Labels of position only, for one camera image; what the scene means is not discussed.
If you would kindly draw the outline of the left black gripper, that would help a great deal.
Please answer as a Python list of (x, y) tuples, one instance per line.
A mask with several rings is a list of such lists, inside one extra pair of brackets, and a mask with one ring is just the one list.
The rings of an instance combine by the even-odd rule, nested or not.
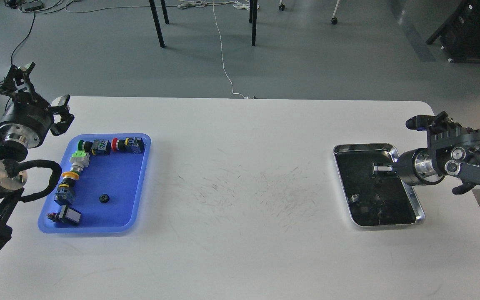
[[(49, 129), (54, 136), (66, 133), (75, 119), (69, 111), (70, 95), (62, 96), (57, 106), (38, 100), (29, 78), (35, 66), (34, 62), (20, 67), (11, 65), (8, 74), (0, 80), (0, 95), (12, 100), (0, 120), (0, 136), (5, 138), (9, 133), (24, 135), (26, 148), (42, 145)], [(55, 115), (60, 117), (57, 123), (54, 122)]]

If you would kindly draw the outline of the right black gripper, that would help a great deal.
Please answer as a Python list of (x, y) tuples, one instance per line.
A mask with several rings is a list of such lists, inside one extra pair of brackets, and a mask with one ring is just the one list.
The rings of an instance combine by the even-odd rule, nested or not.
[(393, 165), (373, 165), (374, 175), (394, 175), (409, 186), (423, 185), (415, 169), (415, 159), (424, 149), (415, 149), (404, 152)]

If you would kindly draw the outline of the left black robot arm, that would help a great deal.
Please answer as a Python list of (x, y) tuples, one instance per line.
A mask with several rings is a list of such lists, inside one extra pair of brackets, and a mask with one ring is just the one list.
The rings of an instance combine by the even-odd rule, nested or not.
[[(34, 67), (33, 62), (20, 67), (12, 65), (7, 76), (0, 80), (0, 95), (12, 101), (0, 120), (0, 250), (11, 239), (12, 228), (7, 221), (16, 205), (50, 194), (62, 173), (55, 161), (26, 161), (28, 150), (42, 145), (48, 133), (64, 134), (74, 120), (69, 112), (69, 95), (52, 106), (35, 91), (29, 78)], [(52, 172), (44, 190), (24, 196), (27, 170), (31, 168)]]

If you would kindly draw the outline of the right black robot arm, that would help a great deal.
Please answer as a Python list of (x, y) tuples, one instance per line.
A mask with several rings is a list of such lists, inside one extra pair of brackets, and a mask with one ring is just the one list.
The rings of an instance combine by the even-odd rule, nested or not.
[(372, 163), (372, 178), (399, 178), (409, 186), (436, 185), (450, 175), (461, 180), (455, 195), (480, 186), (480, 130), (463, 127), (446, 112), (417, 115), (410, 130), (427, 133), (427, 147), (404, 152), (395, 162)]

